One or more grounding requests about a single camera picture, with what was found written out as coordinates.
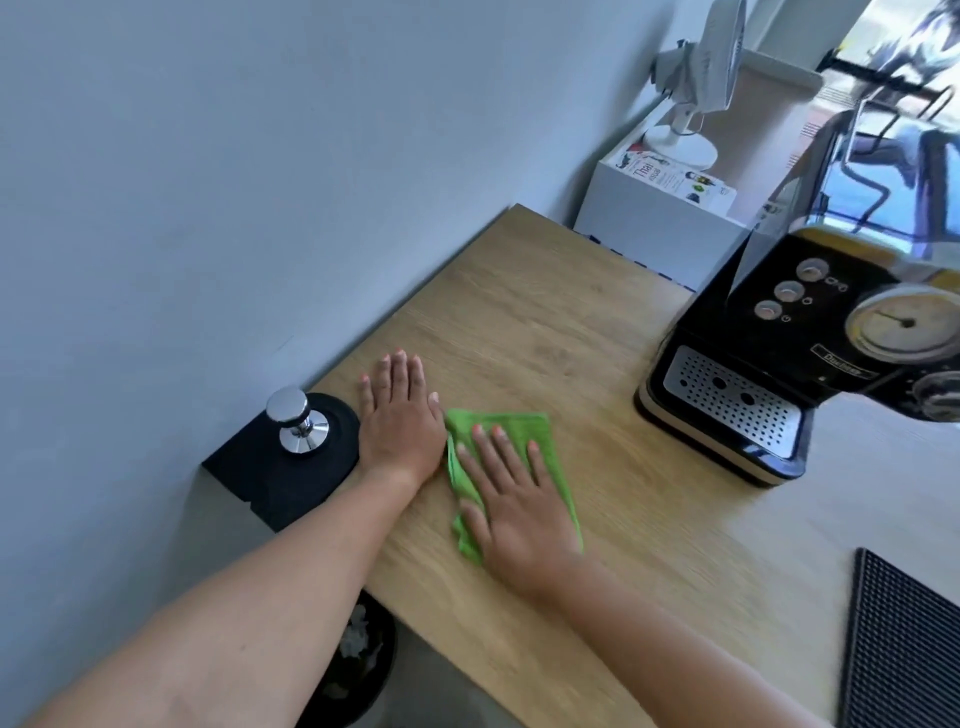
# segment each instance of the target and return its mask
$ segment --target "espresso machine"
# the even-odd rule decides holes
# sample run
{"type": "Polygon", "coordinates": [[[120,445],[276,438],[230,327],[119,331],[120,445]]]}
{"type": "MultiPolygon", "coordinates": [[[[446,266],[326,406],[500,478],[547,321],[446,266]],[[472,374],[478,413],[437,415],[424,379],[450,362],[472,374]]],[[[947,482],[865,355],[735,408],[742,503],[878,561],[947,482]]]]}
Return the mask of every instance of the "espresso machine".
{"type": "Polygon", "coordinates": [[[960,422],[960,133],[877,102],[821,129],[660,345],[641,414],[755,484],[854,392],[960,422]]]}

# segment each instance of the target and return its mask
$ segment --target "left arm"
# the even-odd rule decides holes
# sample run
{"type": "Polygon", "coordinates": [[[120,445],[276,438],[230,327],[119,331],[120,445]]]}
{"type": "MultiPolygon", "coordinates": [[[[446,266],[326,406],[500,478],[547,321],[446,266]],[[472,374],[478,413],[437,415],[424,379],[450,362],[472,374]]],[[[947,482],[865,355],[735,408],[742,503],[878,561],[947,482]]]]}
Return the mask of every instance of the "left arm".
{"type": "Polygon", "coordinates": [[[377,552],[444,452],[418,358],[377,362],[361,410],[354,487],[159,612],[28,725],[296,724],[377,552]]]}

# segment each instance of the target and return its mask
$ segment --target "tamper mat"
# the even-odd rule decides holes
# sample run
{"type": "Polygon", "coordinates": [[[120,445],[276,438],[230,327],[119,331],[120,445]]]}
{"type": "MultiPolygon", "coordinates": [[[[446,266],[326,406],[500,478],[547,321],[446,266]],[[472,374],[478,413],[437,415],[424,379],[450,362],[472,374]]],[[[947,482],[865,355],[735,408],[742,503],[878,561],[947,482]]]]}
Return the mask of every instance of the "tamper mat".
{"type": "Polygon", "coordinates": [[[330,395],[310,392],[307,399],[330,422],[329,435],[316,450],[305,455],[284,450],[279,427],[261,412],[204,461],[210,474],[274,531],[323,503],[359,459],[356,413],[330,395]]]}
{"type": "Polygon", "coordinates": [[[960,607],[860,548],[838,728],[960,727],[960,607]]]}

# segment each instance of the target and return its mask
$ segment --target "metal drip tray grate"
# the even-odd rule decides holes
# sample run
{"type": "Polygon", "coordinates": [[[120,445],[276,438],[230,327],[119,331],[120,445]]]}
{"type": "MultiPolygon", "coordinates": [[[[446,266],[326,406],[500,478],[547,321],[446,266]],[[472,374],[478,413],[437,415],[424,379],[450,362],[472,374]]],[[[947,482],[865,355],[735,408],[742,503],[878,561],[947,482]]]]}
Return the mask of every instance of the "metal drip tray grate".
{"type": "Polygon", "coordinates": [[[793,455],[803,415],[800,407],[713,359],[678,347],[663,386],[777,457],[793,455]]]}

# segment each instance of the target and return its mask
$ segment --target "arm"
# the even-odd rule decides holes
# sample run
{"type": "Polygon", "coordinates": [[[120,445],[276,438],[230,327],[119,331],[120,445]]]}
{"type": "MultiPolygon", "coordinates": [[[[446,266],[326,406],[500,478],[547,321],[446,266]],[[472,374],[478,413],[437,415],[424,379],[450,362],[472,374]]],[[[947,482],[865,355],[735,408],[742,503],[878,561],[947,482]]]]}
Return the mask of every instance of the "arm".
{"type": "Polygon", "coordinates": [[[387,356],[360,386],[359,482],[158,613],[31,726],[297,722],[377,552],[444,452],[418,358],[387,356]]]}
{"type": "Polygon", "coordinates": [[[484,500],[461,508],[484,565],[521,596],[553,609],[660,728],[814,728],[826,724],[753,669],[582,555],[535,443],[528,473],[503,430],[475,428],[482,466],[458,449],[484,500]]]}

